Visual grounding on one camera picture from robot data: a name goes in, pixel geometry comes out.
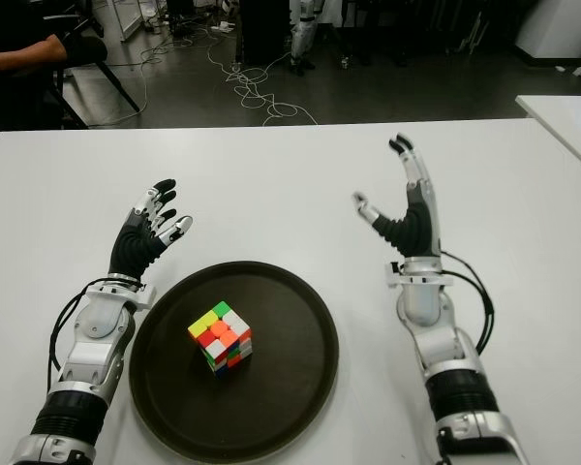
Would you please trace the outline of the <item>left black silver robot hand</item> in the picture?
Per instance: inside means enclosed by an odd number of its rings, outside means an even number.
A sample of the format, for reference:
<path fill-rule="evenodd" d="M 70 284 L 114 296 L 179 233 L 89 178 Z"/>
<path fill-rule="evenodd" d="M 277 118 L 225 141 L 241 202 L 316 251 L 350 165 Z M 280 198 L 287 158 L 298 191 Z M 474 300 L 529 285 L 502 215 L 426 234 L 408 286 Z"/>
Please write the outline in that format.
<path fill-rule="evenodd" d="M 114 241 L 108 276 L 138 282 L 148 266 L 192 227 L 189 215 L 168 224 L 177 214 L 173 208 L 166 209 L 176 197 L 175 187 L 174 179 L 165 179 L 138 198 Z"/>

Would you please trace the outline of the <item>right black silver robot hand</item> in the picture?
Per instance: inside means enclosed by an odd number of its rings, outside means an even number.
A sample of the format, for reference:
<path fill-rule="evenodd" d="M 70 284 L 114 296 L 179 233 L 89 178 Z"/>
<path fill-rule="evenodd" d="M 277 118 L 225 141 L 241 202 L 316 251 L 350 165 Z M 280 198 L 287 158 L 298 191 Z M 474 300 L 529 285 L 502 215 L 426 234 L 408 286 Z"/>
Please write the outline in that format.
<path fill-rule="evenodd" d="M 407 177 L 408 207 L 400 219 L 390 219 L 361 193 L 352 194 L 354 208 L 386 242 L 408 258 L 439 257 L 441 240 L 435 189 L 421 155 L 401 133 L 389 140 Z"/>

